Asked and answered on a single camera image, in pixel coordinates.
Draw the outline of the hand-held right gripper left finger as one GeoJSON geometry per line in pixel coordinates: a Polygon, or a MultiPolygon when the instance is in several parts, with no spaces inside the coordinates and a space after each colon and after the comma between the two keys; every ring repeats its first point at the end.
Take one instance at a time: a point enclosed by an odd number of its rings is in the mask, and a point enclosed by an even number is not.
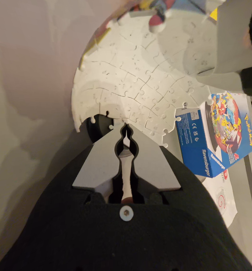
{"type": "Polygon", "coordinates": [[[96,141],[72,187],[100,193],[107,200],[122,200],[122,163],[126,124],[120,124],[96,141]]]}

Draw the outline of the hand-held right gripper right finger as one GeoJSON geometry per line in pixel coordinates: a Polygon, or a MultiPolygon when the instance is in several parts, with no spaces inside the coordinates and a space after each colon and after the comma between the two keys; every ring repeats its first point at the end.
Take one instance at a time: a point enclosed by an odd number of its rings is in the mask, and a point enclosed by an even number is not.
{"type": "Polygon", "coordinates": [[[137,192],[167,192],[181,188],[160,146],[133,125],[127,125],[132,160],[131,174],[137,192]]]}

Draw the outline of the printed instruction sheet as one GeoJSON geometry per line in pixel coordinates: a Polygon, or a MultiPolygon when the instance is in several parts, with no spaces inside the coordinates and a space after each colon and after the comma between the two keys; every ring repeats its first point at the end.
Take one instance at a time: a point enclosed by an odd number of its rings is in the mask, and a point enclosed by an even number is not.
{"type": "Polygon", "coordinates": [[[202,184],[214,200],[226,227],[229,228],[237,214],[237,208],[228,170],[214,178],[205,178],[202,184]]]}

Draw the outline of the partly built puzzle ball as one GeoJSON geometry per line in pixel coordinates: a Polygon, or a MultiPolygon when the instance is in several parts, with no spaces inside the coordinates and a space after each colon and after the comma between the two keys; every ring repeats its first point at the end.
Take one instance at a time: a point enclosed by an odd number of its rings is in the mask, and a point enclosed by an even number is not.
{"type": "Polygon", "coordinates": [[[214,68],[216,23],[224,1],[143,1],[94,34],[76,69],[71,94],[74,126],[107,116],[132,124],[157,144],[174,130],[176,110],[210,104],[197,75],[214,68]]]}

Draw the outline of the blue puzzle box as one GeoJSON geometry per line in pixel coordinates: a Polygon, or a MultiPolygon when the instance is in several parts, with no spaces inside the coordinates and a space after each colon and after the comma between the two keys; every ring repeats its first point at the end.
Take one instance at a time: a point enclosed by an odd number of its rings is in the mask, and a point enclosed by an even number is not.
{"type": "Polygon", "coordinates": [[[252,152],[246,94],[212,94],[199,108],[177,109],[183,163],[195,175],[214,178],[252,152]]]}

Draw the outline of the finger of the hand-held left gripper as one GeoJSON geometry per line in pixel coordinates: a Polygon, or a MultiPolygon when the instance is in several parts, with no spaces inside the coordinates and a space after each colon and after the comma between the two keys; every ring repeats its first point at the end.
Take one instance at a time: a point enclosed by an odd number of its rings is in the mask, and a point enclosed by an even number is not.
{"type": "Polygon", "coordinates": [[[252,1],[222,1],[217,15],[216,64],[199,73],[200,83],[244,93],[241,71],[252,67],[252,1]]]}

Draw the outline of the black round ball stand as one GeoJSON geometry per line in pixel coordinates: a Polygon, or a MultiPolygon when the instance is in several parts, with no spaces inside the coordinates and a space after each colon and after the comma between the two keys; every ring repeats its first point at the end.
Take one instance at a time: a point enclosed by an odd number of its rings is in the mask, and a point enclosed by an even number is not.
{"type": "Polygon", "coordinates": [[[119,160],[121,152],[124,150],[124,139],[129,140],[129,152],[137,156],[139,153],[138,145],[133,138],[134,128],[126,121],[113,125],[113,130],[109,128],[114,122],[113,119],[103,115],[94,117],[95,123],[87,120],[87,131],[90,139],[93,141],[91,155],[97,160],[119,160]]]}

